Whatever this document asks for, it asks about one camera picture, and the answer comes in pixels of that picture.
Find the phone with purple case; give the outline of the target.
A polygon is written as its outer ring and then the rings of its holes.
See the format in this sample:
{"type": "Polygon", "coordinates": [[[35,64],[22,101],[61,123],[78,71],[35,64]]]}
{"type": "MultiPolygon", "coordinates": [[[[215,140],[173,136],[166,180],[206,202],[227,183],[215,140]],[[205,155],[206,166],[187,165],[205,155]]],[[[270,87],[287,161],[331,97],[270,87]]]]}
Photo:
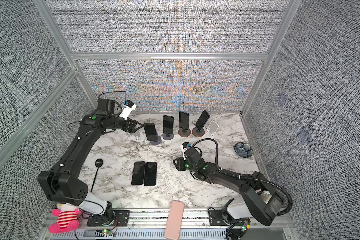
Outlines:
{"type": "Polygon", "coordinates": [[[133,175],[131,180],[132,186],[138,186],[144,184],[145,166],[146,166],[146,162],[144,161],[134,163],[133,175]]]}

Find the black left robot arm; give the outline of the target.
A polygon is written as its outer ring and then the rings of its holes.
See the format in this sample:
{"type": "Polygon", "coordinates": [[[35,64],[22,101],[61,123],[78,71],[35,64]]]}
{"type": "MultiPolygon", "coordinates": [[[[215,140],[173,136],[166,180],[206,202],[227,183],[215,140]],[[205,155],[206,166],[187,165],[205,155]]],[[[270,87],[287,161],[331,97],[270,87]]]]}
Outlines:
{"type": "Polygon", "coordinates": [[[38,181],[48,200],[77,206],[87,215],[98,218],[99,224],[114,223],[113,206],[109,201],[97,198],[88,186],[79,180],[82,166],[96,141],[106,133],[122,130],[133,134],[142,124],[129,117],[136,104],[125,101],[120,113],[115,113],[119,104],[114,100],[98,99],[98,107],[80,121],[76,137],[63,156],[50,170],[42,171],[38,181]]]}

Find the white phone stand left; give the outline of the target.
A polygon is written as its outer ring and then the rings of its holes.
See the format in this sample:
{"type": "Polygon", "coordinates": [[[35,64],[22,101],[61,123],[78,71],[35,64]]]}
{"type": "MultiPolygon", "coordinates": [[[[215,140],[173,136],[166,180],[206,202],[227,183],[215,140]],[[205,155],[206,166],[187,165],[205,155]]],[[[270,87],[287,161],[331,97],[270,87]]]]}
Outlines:
{"type": "Polygon", "coordinates": [[[143,143],[146,139],[146,135],[143,132],[136,132],[133,134],[133,140],[138,143],[143,143]]]}

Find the white phone stand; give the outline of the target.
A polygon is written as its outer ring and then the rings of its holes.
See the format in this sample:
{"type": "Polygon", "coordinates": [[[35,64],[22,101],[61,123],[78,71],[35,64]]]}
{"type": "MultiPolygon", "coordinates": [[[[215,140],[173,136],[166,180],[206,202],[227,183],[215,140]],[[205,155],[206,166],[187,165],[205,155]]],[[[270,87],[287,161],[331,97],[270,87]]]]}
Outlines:
{"type": "Polygon", "coordinates": [[[138,143],[143,143],[146,139],[146,135],[143,132],[136,132],[133,134],[133,140],[138,143]]]}
{"type": "Polygon", "coordinates": [[[206,127],[206,135],[209,138],[214,138],[217,135],[219,129],[219,124],[215,121],[211,121],[210,124],[206,127]]]}

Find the purple round stand left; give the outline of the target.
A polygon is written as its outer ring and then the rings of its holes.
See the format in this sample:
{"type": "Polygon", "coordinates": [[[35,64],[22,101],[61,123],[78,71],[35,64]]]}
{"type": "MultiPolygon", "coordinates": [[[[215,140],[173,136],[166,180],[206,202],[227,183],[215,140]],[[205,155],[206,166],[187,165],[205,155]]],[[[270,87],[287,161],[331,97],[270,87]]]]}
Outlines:
{"type": "Polygon", "coordinates": [[[161,136],[157,136],[156,140],[150,141],[151,145],[153,145],[153,146],[157,146],[157,145],[161,144],[161,142],[162,142],[161,136]]]}

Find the wooden round stand left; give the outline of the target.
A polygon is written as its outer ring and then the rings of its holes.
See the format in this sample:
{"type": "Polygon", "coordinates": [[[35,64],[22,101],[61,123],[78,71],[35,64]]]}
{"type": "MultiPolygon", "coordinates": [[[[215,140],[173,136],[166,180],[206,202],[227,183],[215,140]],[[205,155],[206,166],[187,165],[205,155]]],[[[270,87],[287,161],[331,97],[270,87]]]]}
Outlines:
{"type": "Polygon", "coordinates": [[[183,138],[186,138],[186,137],[189,137],[190,134],[191,134],[191,130],[190,129],[179,129],[178,130],[178,134],[183,137],[183,138]]]}

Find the wooden round stand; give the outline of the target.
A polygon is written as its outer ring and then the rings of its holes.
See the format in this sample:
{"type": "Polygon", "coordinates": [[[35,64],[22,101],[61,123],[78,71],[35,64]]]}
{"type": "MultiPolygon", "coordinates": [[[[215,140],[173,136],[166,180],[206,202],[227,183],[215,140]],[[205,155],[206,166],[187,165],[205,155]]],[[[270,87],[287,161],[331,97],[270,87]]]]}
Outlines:
{"type": "Polygon", "coordinates": [[[183,137],[183,138],[186,138],[186,137],[189,137],[190,134],[191,134],[191,130],[190,129],[179,129],[178,130],[178,134],[183,137]]]}
{"type": "Polygon", "coordinates": [[[192,134],[197,138],[201,138],[205,134],[205,130],[204,129],[199,130],[197,127],[194,127],[192,129],[192,134]]]}

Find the tilted black phone wooden stand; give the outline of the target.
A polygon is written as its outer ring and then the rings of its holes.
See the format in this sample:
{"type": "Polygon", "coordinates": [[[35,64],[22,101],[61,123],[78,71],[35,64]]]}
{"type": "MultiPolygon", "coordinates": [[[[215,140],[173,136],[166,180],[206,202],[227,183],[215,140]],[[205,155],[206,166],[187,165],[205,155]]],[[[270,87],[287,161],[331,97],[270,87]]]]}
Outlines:
{"type": "Polygon", "coordinates": [[[209,112],[207,110],[203,110],[203,112],[201,113],[200,117],[198,118],[195,124],[198,132],[200,132],[203,129],[209,118],[210,118],[209,112]]]}

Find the black phone on wooden stand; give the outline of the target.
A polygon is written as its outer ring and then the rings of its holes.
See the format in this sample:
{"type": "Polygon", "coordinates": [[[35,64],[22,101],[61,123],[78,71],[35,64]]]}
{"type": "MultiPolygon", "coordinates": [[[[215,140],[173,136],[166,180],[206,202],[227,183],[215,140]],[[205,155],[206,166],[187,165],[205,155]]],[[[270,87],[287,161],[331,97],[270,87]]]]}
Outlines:
{"type": "Polygon", "coordinates": [[[179,111],[179,128],[183,130],[189,129],[190,114],[187,112],[179,111]]]}

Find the white phone stand right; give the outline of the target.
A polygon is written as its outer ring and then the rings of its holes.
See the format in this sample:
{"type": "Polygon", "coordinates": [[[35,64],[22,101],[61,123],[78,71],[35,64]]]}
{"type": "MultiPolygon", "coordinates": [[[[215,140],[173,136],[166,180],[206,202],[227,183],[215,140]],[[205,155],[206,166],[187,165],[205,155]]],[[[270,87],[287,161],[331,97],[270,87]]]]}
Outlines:
{"type": "Polygon", "coordinates": [[[209,138],[214,138],[217,135],[219,129],[219,124],[215,121],[211,121],[210,124],[206,127],[206,135],[209,138]]]}

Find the black spoon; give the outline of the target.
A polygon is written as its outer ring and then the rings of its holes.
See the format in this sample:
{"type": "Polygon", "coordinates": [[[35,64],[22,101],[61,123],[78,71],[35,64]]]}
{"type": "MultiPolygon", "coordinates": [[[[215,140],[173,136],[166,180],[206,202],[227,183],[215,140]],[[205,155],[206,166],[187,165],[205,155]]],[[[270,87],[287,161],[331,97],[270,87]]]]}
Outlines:
{"type": "Polygon", "coordinates": [[[94,179],[93,179],[93,183],[92,183],[92,186],[91,186],[91,192],[92,192],[93,189],[94,189],[94,185],[95,185],[95,182],[96,182],[96,179],[97,179],[98,171],[99,171],[100,167],[103,166],[103,164],[104,164],[103,159],[97,159],[97,160],[95,161],[95,167],[96,167],[97,169],[96,169],[96,173],[95,173],[95,176],[94,176],[94,179]]]}

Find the dark blue flower bowl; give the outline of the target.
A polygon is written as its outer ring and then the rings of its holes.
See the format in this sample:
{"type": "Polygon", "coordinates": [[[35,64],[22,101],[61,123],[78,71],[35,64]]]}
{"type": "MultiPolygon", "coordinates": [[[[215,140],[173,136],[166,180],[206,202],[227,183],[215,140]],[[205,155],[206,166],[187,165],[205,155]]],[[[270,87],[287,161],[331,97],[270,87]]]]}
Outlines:
{"type": "Polygon", "coordinates": [[[253,155],[252,147],[243,142],[236,143],[234,145],[235,153],[242,158],[249,158],[253,155]]]}

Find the pink white plush toy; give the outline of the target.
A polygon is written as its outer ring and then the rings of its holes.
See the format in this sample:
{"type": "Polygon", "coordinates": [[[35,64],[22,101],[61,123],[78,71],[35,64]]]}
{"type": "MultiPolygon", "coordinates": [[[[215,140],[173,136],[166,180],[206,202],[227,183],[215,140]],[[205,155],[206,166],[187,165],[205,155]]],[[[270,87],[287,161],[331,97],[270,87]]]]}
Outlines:
{"type": "Polygon", "coordinates": [[[76,230],[79,227],[80,210],[77,206],[71,204],[57,204],[57,208],[52,210],[52,214],[57,221],[49,226],[51,234],[66,233],[76,230]]]}

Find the pink phone on rail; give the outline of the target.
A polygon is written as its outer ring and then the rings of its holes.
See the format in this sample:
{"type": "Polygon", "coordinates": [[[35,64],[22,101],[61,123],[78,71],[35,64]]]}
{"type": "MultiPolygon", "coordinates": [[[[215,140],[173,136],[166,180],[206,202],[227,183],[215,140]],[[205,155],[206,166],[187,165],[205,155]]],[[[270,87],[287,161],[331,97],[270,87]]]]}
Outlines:
{"type": "Polygon", "coordinates": [[[184,204],[179,201],[172,201],[166,223],[164,237],[168,240],[178,240],[182,226],[184,204]]]}

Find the aluminium front rail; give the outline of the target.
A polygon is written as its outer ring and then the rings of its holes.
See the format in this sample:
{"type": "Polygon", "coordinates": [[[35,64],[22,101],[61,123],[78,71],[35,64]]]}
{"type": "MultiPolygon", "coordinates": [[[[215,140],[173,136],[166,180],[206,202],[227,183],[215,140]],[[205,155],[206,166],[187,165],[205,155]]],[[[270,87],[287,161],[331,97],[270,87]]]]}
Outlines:
{"type": "Polygon", "coordinates": [[[298,240],[297,229],[286,215],[277,217],[266,227],[257,220],[226,225],[218,218],[219,208],[185,208],[171,217],[169,208],[116,209],[116,219],[108,227],[96,227],[79,218],[76,230],[53,234],[48,227],[57,217],[50,214],[39,240],[298,240]]]}

